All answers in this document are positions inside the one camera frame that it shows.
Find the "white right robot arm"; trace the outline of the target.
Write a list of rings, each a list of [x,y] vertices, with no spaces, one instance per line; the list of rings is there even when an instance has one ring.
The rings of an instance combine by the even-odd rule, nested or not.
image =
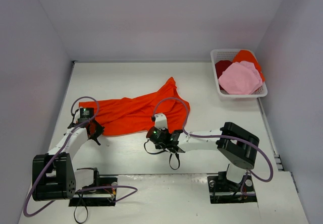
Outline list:
[[[161,153],[169,152],[179,159],[180,153],[195,150],[219,151],[230,162],[227,173],[223,177],[223,183],[230,190],[241,185],[243,176],[247,170],[254,169],[257,151],[244,143],[258,146],[259,138],[240,126],[226,122],[218,130],[206,132],[190,132],[185,134],[183,130],[175,130],[169,133],[168,130],[160,130],[153,126],[146,135],[156,149]]]

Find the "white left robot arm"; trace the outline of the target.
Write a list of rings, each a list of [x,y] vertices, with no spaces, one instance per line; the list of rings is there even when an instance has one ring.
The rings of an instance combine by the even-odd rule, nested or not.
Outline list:
[[[101,181],[94,176],[95,169],[73,167],[72,160],[77,151],[88,141],[101,145],[98,137],[104,132],[95,119],[95,109],[86,107],[76,110],[80,114],[72,121],[61,141],[46,154],[39,154],[32,162],[32,184],[35,201],[72,199],[82,187],[88,193],[96,193]]]

